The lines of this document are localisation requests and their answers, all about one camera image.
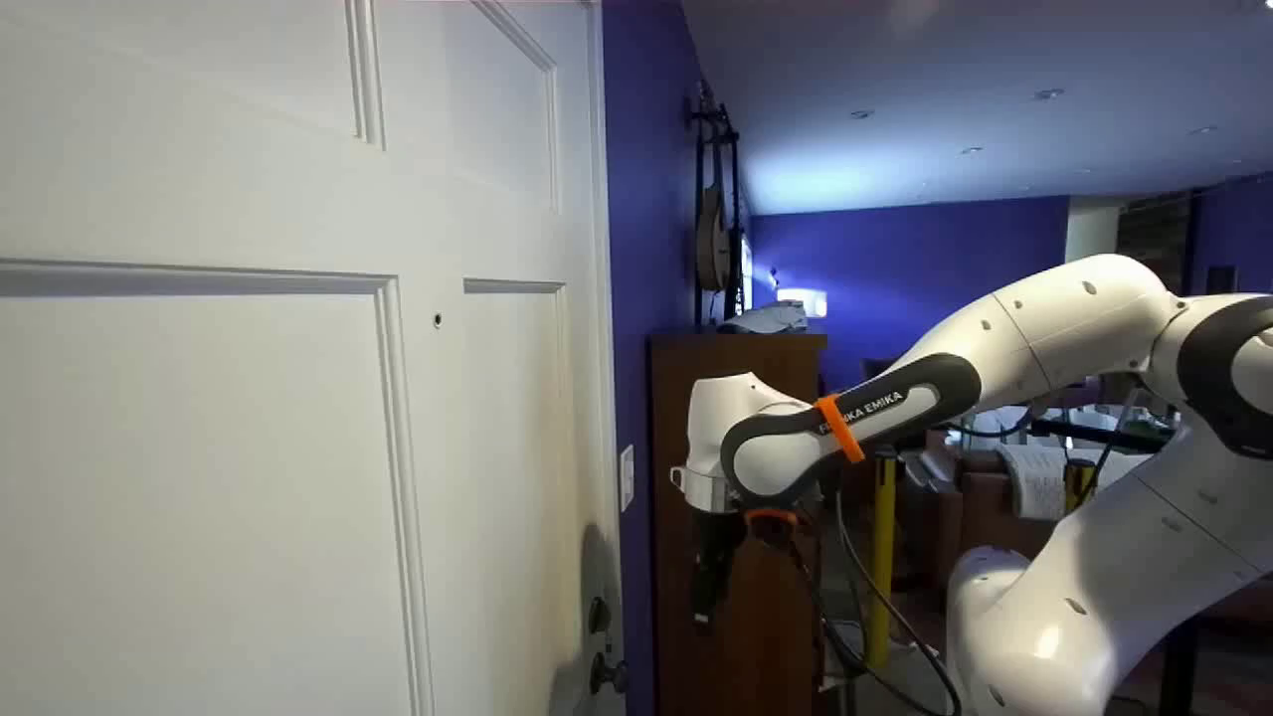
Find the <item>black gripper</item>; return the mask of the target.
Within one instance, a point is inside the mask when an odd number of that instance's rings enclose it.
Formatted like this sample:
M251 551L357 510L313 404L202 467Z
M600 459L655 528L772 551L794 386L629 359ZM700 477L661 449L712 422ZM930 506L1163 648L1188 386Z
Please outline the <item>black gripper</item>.
M700 512L696 518L696 553L691 553L691 584L688 608L696 624L718 616L718 606L727 592L731 553L743 540L740 512Z

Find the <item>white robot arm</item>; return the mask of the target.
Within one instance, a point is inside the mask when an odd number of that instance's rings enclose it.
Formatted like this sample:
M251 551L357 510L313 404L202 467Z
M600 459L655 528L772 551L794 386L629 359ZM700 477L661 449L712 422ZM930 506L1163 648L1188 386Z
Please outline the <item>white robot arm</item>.
M755 374L700 377L676 484L700 512L784 510L829 467L1109 374L1182 426L1038 553L958 559L942 662L950 716L1103 716L1164 633L1273 573L1268 296L1178 296L1129 255L1057 264L818 404Z

